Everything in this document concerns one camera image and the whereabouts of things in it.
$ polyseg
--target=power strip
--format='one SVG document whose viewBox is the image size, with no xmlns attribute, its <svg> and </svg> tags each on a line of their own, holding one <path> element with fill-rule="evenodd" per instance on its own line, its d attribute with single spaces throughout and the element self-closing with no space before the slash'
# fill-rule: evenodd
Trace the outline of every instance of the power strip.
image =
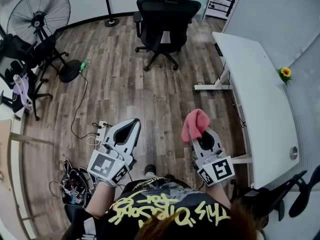
<svg viewBox="0 0 320 240">
<path fill-rule="evenodd" d="M 106 121 L 100 121 L 99 122 L 99 128 L 98 128 L 98 135 L 95 138 L 99 142 L 103 142 L 106 136 L 106 131 L 107 131 L 107 125 L 108 123 Z"/>
</svg>

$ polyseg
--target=fan grille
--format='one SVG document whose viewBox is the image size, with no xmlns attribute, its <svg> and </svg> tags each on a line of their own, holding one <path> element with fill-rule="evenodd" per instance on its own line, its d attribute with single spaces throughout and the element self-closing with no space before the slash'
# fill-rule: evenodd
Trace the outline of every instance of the fan grille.
<svg viewBox="0 0 320 240">
<path fill-rule="evenodd" d="M 43 23 L 36 20 L 41 16 Z M 43 27 L 48 36 L 58 39 L 70 18 L 69 0 L 21 0 L 13 9 L 6 27 L 7 34 L 19 36 L 29 44 L 41 42 L 37 27 Z"/>
</svg>

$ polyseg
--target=black t-shirt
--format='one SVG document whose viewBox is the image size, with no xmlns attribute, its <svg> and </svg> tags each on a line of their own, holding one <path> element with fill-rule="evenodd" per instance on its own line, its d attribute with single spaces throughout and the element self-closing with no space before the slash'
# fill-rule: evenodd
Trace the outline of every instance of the black t-shirt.
<svg viewBox="0 0 320 240">
<path fill-rule="evenodd" d="M 99 220 L 89 219 L 92 217 L 89 213 L 78 209 L 65 238 L 73 240 L 95 235 L 97 240 L 134 239 L 151 215 L 164 220 L 181 210 L 185 212 L 180 213 L 167 228 L 166 239 L 202 236 L 223 239 L 230 219 L 229 209 L 202 191 L 163 177 L 130 182 Z M 90 233 L 88 225 L 84 226 L 87 219 L 94 224 Z"/>
</svg>

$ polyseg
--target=black fan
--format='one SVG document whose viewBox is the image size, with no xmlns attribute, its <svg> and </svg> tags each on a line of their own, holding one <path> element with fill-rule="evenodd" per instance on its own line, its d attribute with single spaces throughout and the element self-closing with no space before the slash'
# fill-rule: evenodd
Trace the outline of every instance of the black fan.
<svg viewBox="0 0 320 240">
<path fill-rule="evenodd" d="M 61 36 L 61 28 L 68 24 L 69 18 L 69 0 L 21 0 L 9 17 L 6 33 L 17 35 L 31 45 L 44 40 L 53 42 Z M 63 63 L 59 71 L 60 80 L 71 82 L 78 76 L 81 62 L 74 59 L 67 63 L 56 48 L 53 53 Z"/>
</svg>

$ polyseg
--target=wooden floor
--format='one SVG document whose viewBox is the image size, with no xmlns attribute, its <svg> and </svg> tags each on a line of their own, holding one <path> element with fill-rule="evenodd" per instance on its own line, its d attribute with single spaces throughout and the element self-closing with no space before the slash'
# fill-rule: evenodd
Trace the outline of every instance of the wooden floor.
<svg viewBox="0 0 320 240">
<path fill-rule="evenodd" d="M 155 164 L 159 176 L 172 174 L 190 186 L 201 186 L 202 181 L 191 166 L 191 149 L 181 140 L 183 122 L 190 111 L 202 109 L 207 113 L 211 128 L 220 136 L 227 154 L 245 153 L 230 94 L 193 90 L 198 82 L 213 83 L 222 72 L 211 32 L 220 32 L 223 26 L 224 22 L 216 19 L 193 20 L 185 46 L 180 53 L 172 54 L 179 70 L 172 71 L 170 62 L 160 55 L 149 72 L 143 71 L 143 65 L 152 52 L 135 52 L 135 46 L 142 44 L 136 36 L 133 17 L 120 18 L 120 24 L 113 28 L 96 21 L 66 30 L 58 40 L 58 50 L 69 52 L 68 60 L 89 60 L 83 72 L 89 84 L 73 130 L 84 136 L 96 132 L 91 124 L 100 120 L 113 125 L 139 118 L 142 129 L 134 150 L 137 164 L 131 173 L 133 179 L 143 174 L 147 164 Z M 78 76 L 70 83 L 62 83 L 53 68 L 45 76 L 53 100 L 37 101 L 40 121 L 35 121 L 31 114 L 26 120 L 25 134 L 50 140 L 54 147 L 28 144 L 23 148 L 25 191 L 39 236 L 64 230 L 69 225 L 55 183 L 51 189 L 59 198 L 49 191 L 49 182 L 60 170 L 59 161 L 69 159 L 74 167 L 87 167 L 93 150 L 87 138 L 78 139 L 71 132 L 86 82 Z M 237 176 L 245 183 L 245 170 L 240 171 Z"/>
</svg>

